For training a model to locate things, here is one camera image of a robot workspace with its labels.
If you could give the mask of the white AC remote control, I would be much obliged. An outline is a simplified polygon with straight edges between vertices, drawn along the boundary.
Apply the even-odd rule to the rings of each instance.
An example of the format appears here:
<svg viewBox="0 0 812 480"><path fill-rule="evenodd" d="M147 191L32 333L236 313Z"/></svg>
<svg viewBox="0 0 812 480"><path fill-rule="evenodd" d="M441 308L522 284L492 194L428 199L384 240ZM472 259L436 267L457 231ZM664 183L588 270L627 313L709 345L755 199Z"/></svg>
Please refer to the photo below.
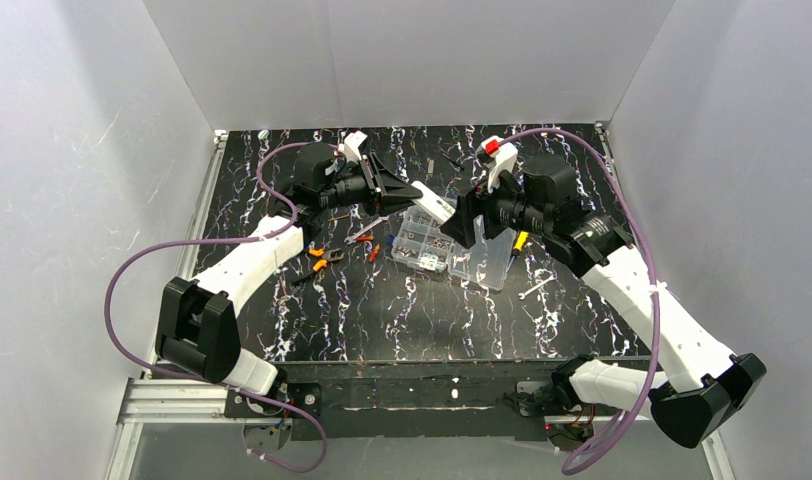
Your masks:
<svg viewBox="0 0 812 480"><path fill-rule="evenodd" d="M422 209L434 221L444 224L455 214L455 207L451 206L444 198L437 195L429 187L420 181L413 181L410 184L421 193L419 198L413 199L414 205Z"/></svg>

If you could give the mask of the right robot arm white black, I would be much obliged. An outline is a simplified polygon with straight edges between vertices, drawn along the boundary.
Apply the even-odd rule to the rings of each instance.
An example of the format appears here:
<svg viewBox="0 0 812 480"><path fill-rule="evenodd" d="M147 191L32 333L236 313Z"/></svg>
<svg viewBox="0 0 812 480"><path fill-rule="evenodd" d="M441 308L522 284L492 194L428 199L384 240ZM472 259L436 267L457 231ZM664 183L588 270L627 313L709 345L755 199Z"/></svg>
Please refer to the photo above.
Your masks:
<svg viewBox="0 0 812 480"><path fill-rule="evenodd" d="M463 247L477 226L492 239L509 230L540 239L546 252L596 291L647 341L652 373L580 356L553 371L551 383L523 398L527 411L586 404L637 411L676 444L698 446L740 411L766 375L754 354L713 338L661 284L653 284L640 249L610 215L584 205L577 174L541 155L516 178L508 161L454 204L440 201L442 232Z"/></svg>

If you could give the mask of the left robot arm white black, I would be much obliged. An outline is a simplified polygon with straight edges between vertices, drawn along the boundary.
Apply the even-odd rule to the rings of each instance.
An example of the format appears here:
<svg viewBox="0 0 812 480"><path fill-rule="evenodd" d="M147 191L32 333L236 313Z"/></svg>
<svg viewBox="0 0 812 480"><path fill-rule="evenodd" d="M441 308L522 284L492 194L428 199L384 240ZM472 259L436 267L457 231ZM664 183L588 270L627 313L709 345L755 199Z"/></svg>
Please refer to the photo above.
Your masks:
<svg viewBox="0 0 812 480"><path fill-rule="evenodd" d="M261 188L275 206L252 234L229 239L232 250L191 279L175 277L163 289L154 344L156 355L198 380L254 395L268 394L280 372L243 348L237 317L252 295L284 263L307 251L332 209L362 206L377 217L431 200L419 182L395 175L362 145L356 131L341 144L296 142L294 174L277 187L256 170Z"/></svg>

